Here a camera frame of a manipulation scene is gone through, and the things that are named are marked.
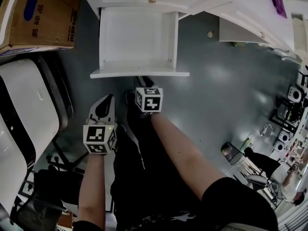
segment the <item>cardboard box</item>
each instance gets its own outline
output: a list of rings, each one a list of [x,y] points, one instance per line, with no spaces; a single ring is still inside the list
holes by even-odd
[[[80,0],[3,0],[0,56],[74,47]]]

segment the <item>speaker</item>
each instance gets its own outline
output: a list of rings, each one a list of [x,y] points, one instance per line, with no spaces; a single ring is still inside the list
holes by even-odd
[[[276,143],[274,144],[274,149],[276,151],[281,151],[285,147],[284,143],[282,141],[277,140]]]
[[[289,88],[288,92],[288,100],[299,103],[302,99],[302,93],[296,88],[296,86],[292,85]]]
[[[282,141],[283,143],[288,143],[288,141],[290,140],[290,134],[282,130],[278,136],[278,139]]]

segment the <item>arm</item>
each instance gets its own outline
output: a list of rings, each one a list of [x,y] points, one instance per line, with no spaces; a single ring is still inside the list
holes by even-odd
[[[196,145],[167,118],[156,113],[152,114],[151,120],[182,179],[201,200],[212,183],[226,176],[214,168]]]
[[[91,154],[79,193],[78,220],[105,230],[104,157]]]
[[[285,178],[285,180],[284,180],[284,182],[283,182],[283,184],[282,184],[284,187],[286,187],[287,185],[289,185],[290,179],[291,179],[293,173],[294,173],[294,169],[292,168],[292,169],[290,169],[289,174],[287,175],[287,177]]]

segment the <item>gray floor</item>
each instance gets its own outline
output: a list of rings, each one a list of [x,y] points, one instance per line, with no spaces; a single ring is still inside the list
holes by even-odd
[[[207,36],[210,30],[215,31],[212,38]],[[191,75],[153,80],[164,89],[163,114],[198,145],[207,159],[226,172],[230,165],[220,152],[221,146],[230,141],[241,147],[247,136],[257,136],[268,123],[275,96],[285,95],[289,85],[296,82],[297,65],[283,62],[271,50],[255,44],[233,47],[219,42],[218,32],[218,17],[207,13],[181,20],[177,68]],[[90,107],[99,98],[113,93],[117,119],[125,123],[123,96],[127,89],[133,88],[132,77],[90,79],[90,73],[99,66],[98,35],[99,21],[83,0],[75,48],[59,51],[75,117],[58,141],[72,161],[85,153],[82,126]],[[258,150],[267,154],[268,143],[261,142]],[[54,154],[54,149],[46,150],[36,169],[46,167],[46,154]],[[113,155],[106,158],[107,190],[114,177],[113,158]]]

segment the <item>purple object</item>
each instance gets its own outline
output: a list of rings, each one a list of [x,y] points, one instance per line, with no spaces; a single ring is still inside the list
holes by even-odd
[[[287,18],[287,14],[285,12],[284,5],[283,5],[283,0],[272,0],[272,1],[277,10],[277,13],[283,16],[284,18]]]

